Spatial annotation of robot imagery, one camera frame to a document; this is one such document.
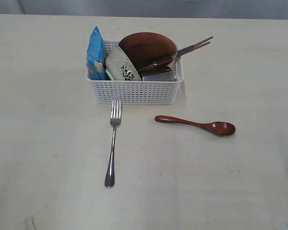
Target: basket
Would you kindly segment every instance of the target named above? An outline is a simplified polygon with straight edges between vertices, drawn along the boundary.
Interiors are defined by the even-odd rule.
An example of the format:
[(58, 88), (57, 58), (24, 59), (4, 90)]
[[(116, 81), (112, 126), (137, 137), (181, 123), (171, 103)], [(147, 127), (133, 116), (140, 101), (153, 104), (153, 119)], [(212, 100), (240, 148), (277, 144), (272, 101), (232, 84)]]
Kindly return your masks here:
[[(104, 40), (106, 55), (113, 49), (118, 40)], [(182, 62), (178, 58), (170, 65), (175, 81), (124, 81), (124, 80), (91, 80), (98, 103), (111, 104), (120, 99), (123, 104), (172, 104), (180, 83), (183, 81)]]

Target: wooden bowl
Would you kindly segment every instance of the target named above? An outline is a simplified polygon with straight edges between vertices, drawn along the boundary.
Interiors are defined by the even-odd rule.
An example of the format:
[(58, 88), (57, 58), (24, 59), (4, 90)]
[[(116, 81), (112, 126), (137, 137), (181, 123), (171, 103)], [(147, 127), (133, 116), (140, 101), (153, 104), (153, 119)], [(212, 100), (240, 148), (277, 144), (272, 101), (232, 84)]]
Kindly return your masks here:
[[(168, 37), (151, 32), (131, 34), (123, 38), (119, 46), (136, 69), (177, 51), (175, 43)], [(170, 63), (171, 61), (161, 66), (167, 66)]]

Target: blue snack bag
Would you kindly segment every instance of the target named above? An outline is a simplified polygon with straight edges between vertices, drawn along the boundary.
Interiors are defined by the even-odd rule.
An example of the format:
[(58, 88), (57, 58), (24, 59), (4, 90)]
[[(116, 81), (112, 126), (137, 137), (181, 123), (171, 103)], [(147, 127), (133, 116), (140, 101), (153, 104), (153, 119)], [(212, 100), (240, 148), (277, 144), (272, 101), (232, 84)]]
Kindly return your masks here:
[(86, 53), (86, 66), (91, 80), (110, 80), (104, 69), (104, 41), (96, 26), (91, 34)]

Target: silver fork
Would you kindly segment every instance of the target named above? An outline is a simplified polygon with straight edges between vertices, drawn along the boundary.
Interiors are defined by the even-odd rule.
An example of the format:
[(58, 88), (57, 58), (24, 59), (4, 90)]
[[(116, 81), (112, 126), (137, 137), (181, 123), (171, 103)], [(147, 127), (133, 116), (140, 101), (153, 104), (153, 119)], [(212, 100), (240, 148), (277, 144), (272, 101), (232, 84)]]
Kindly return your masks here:
[(111, 118), (110, 124), (113, 127), (113, 135), (112, 135), (112, 145), (111, 145), (111, 154), (108, 164), (108, 170), (105, 178), (105, 187), (111, 188), (115, 184), (115, 174), (114, 174), (114, 148), (115, 148), (115, 137), (116, 137), (116, 129), (121, 123), (121, 110), (122, 105), (120, 100), (113, 100), (112, 102), (112, 110), (111, 110)]

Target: red wooden spoon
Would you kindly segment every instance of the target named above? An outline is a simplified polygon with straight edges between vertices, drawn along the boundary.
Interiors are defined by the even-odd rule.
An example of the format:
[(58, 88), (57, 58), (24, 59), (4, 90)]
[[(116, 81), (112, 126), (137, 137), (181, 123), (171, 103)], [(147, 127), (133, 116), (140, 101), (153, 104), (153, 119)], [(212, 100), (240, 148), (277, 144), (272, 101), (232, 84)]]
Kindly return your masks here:
[(158, 122), (174, 122), (174, 123), (183, 123), (192, 126), (198, 126), (204, 129), (207, 129), (210, 132), (213, 132), (220, 136), (230, 136), (235, 133), (236, 127), (228, 122), (212, 122), (208, 124), (201, 124), (192, 121), (183, 120), (173, 116), (156, 116), (155, 121)]

